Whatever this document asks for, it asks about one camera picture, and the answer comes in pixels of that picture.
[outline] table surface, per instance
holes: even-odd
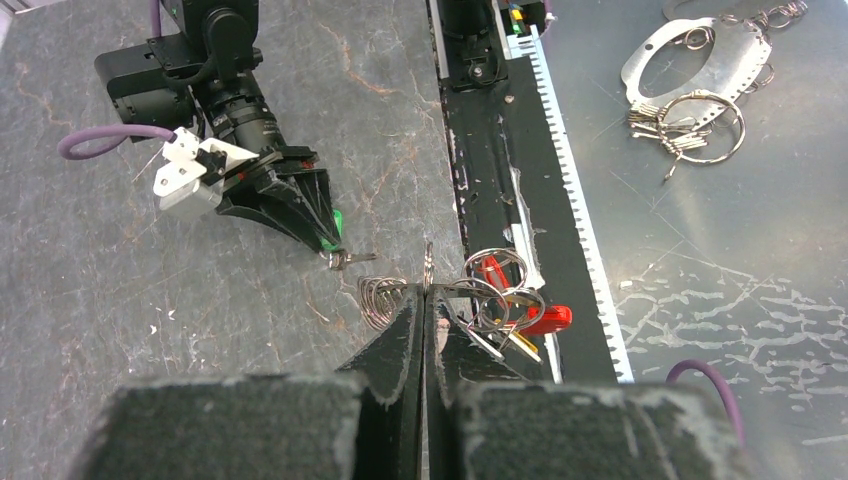
[[[129,3],[20,15],[0,52],[7,478],[61,476],[134,376],[334,368],[370,336],[355,278],[418,274],[425,235],[439,272],[461,264],[424,2],[262,6],[260,85],[287,140],[322,155],[347,244],[381,255],[344,274],[248,222],[157,213],[152,143],[56,156],[71,130],[116,120],[92,62],[146,38],[144,7]],[[628,138],[619,77],[665,21],[662,1],[630,3],[554,0],[544,41],[634,373],[662,380],[681,359],[709,361],[739,397],[759,476],[842,478],[848,8],[810,2],[775,33],[774,82],[740,102],[742,150],[663,185],[668,158]],[[691,53],[660,51],[647,90],[685,81],[703,58]]]
[[[162,215],[155,141],[59,158],[64,135],[117,121],[93,62],[147,38],[146,2],[18,15],[0,53],[0,478],[63,476],[104,400],[139,375],[334,369],[373,335],[357,277],[422,275],[425,236],[437,277],[461,268],[426,4],[261,9],[268,103],[329,170],[345,246],[380,259],[331,272],[258,224]]]
[[[554,0],[543,37],[634,374],[706,360],[738,397],[759,477],[848,478],[848,5],[809,1],[773,31],[776,76],[739,101],[739,153],[663,185],[670,157],[628,137],[620,78],[663,3]],[[642,84],[671,90],[705,58],[664,49]]]

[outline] metal plate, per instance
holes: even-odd
[[[657,97],[648,98],[639,92],[639,80],[651,58],[671,40],[694,28],[712,28],[715,45],[704,66],[680,87]],[[674,20],[663,25],[627,60],[621,69],[621,80],[627,86],[627,100],[662,107],[671,100],[697,89],[717,93],[735,101],[756,79],[771,54],[771,46],[755,25],[729,24],[717,18]],[[724,107],[708,102],[685,102],[675,107],[666,117],[666,123],[675,123],[687,117],[695,119],[700,127],[711,122],[724,111]]]

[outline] black foam pad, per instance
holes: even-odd
[[[364,391],[350,373],[124,388],[70,478],[351,478]]]
[[[745,479],[715,402],[671,385],[465,385],[462,478]]]

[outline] silver keys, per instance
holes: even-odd
[[[371,260],[376,260],[377,254],[375,253],[349,253],[347,250],[336,250],[335,252],[331,252],[329,256],[329,267],[330,270],[341,271],[347,268],[351,263],[359,263],[359,262],[370,262]]]

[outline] camera lens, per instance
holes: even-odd
[[[251,72],[229,82],[208,81],[192,88],[215,138],[260,156],[286,146],[277,118]]]

